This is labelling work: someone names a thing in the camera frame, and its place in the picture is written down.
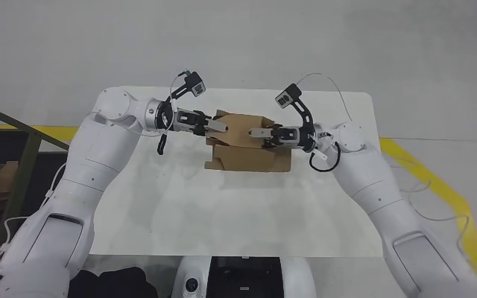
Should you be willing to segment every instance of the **white table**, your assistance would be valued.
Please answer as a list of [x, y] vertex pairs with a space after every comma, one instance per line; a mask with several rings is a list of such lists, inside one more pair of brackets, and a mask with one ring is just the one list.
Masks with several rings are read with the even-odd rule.
[[[165, 99], [168, 88], [125, 87], [139, 100]], [[279, 90], [208, 89], [178, 106], [214, 115], [216, 109], [263, 115], [301, 125], [298, 113], [275, 102]], [[379, 148], [373, 104], [366, 93], [343, 92], [350, 115]], [[304, 92], [315, 122], [347, 120], [336, 92]], [[332, 174], [313, 171], [294, 150], [289, 173], [204, 170], [211, 147], [191, 133], [142, 137], [126, 168], [105, 191], [95, 213], [91, 254], [206, 256], [381, 256], [366, 214]]]

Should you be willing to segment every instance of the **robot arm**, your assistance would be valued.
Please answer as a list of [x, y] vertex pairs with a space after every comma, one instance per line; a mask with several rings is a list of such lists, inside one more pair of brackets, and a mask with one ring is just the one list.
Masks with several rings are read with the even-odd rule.
[[[282, 146], [311, 153], [310, 165], [331, 171], [342, 189], [367, 213], [382, 238], [386, 264], [407, 297], [474, 297], [477, 278], [464, 257], [448, 253], [403, 200], [391, 168], [352, 122], [331, 129], [310, 127], [312, 115], [298, 98], [301, 91], [290, 85], [277, 96], [285, 108], [292, 105], [303, 119], [302, 127], [254, 128], [266, 148]], [[312, 164], [318, 155], [328, 168]]]
[[[193, 91], [187, 78], [184, 86], [176, 98]], [[58, 186], [23, 223], [1, 259], [0, 297], [67, 295], [69, 280], [81, 269], [92, 246], [96, 206], [128, 163], [143, 131], [164, 130], [170, 121], [174, 131], [227, 129], [201, 112], [173, 114], [170, 109], [170, 100], [138, 101], [121, 88], [99, 95], [70, 144]]]
[[[477, 280], [464, 257], [446, 251], [409, 202], [403, 200], [389, 165], [364, 140], [360, 128], [346, 123], [331, 131], [333, 141], [341, 148], [341, 161], [333, 174], [376, 227], [386, 264], [406, 296], [433, 293], [433, 297], [449, 297], [453, 293], [454, 297], [474, 297]], [[324, 153], [329, 157], [328, 166], [333, 166], [338, 155], [336, 146]], [[444, 294], [436, 288], [454, 290]]]

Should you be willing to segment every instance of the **green railing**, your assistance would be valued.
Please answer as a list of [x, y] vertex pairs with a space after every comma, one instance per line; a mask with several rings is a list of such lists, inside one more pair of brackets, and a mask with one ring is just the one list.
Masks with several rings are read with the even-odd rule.
[[[13, 181], [13, 187], [11, 189], [10, 195], [8, 196], [7, 206], [1, 217], [1, 226], [3, 226], [3, 223], [6, 219], [20, 216], [20, 212], [22, 211], [22, 206], [25, 201], [25, 194], [28, 189], [28, 184], [30, 183], [31, 173], [33, 172], [42, 140], [56, 145], [64, 150], [68, 150], [69, 146], [68, 144], [52, 138], [51, 136], [48, 136], [41, 131], [26, 125], [25, 123], [11, 118], [2, 112], [0, 112], [0, 121], [16, 127], [18, 130], [28, 134], [19, 167], [15, 174], [15, 180]], [[6, 239], [6, 231], [1, 228], [0, 243], [4, 239]]]

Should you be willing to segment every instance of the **yellow floor line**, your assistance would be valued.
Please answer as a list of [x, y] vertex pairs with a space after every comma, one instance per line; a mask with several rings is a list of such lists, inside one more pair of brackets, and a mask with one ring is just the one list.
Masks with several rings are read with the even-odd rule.
[[[63, 142], [70, 142], [73, 140], [73, 137], [78, 130], [77, 127], [73, 126], [38, 126], [33, 125], [32, 128], [41, 131], [44, 134], [54, 137], [55, 139], [59, 139]], [[11, 130], [15, 129], [15, 127], [11, 125], [0, 125], [0, 130]]]
[[[12, 128], [14, 127], [10, 125], [0, 125], [0, 129]], [[34, 128], [64, 142], [70, 142], [78, 130], [77, 127], [34, 126]], [[469, 217], [467, 231], [462, 237], [462, 247], [470, 257], [474, 269], [477, 268], [477, 230], [469, 202], [392, 139], [381, 138], [380, 143], [381, 149], [387, 155], [394, 158], [419, 181], [422, 183], [431, 181], [429, 188], [450, 205], [455, 215], [467, 215]], [[457, 219], [457, 225], [461, 232], [464, 230], [465, 222], [465, 218]]]

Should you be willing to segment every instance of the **cardboard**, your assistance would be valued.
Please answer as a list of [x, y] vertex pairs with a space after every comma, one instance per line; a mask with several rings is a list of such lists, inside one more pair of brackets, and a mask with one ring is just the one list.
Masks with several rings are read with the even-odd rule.
[[18, 162], [7, 162], [0, 165], [0, 193], [10, 192], [18, 170]]
[[212, 161], [204, 168], [222, 171], [288, 172], [291, 170], [291, 149], [262, 149], [260, 139], [248, 131], [267, 127], [274, 122], [257, 115], [232, 114], [218, 110], [215, 120], [228, 126], [226, 133], [208, 132], [206, 144], [212, 146]]

